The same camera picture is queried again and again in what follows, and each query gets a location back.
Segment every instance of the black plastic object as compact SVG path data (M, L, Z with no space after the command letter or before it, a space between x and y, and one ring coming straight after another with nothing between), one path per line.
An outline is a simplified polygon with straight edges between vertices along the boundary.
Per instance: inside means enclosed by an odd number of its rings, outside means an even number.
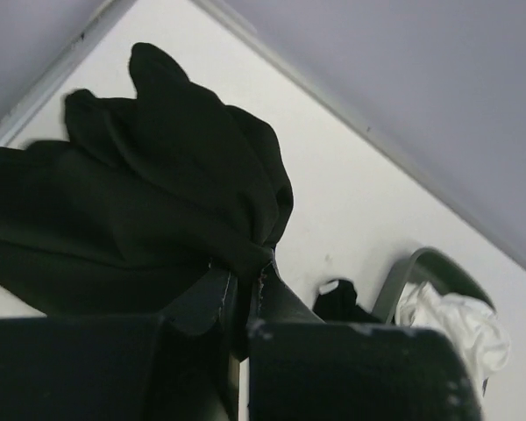
M236 419L237 290L212 268L158 314L0 319L0 421Z
M494 309L489 295L464 269L438 250L425 247L392 266L372 313L383 322L392 323L405 285L425 281L430 282L441 296L449 293L470 296Z
M250 283L211 268L157 314L0 320L0 421L234 421L247 342L252 421L480 420L441 335L327 325L274 264Z
M259 321L249 377L250 421L481 420L461 360L430 330Z

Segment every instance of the black fabric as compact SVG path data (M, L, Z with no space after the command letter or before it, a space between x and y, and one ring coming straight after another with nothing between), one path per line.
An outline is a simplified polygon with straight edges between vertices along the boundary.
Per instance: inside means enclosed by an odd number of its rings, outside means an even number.
M312 309L322 320L328 322L381 323L381 321L357 305L357 291L352 282L336 279L338 286L326 293L319 294Z
M136 99L66 97L69 142L0 148L0 284L46 313L157 310L212 259L249 280L290 216L270 125L155 46L129 71Z

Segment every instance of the crumpled white cloth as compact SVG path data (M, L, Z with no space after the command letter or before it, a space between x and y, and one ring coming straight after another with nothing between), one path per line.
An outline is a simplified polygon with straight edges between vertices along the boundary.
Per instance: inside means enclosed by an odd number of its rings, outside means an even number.
M508 362L510 337L494 310L469 296L440 296L429 282L405 286L395 309L395 323L446 335L465 363L480 403L483 382Z

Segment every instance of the black cloth bundle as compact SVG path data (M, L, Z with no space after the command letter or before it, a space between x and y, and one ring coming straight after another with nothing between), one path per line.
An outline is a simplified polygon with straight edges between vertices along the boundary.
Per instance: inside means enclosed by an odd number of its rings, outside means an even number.
M66 97L69 142L0 148L0 284L45 313L158 310L212 260L249 282L290 216L270 125L155 46L129 72L136 99Z
M334 288L319 291L313 311L326 322L381 323L381 321L357 304L357 291L351 281L334 279L324 284Z

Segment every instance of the white cloth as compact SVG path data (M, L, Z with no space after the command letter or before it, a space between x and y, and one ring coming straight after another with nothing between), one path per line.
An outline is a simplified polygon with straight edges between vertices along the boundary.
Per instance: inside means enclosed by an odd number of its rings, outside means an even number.
M507 364L510 337L494 310L475 298L440 296L429 282L409 283L397 304L395 323L443 333L465 363L480 403L483 382Z

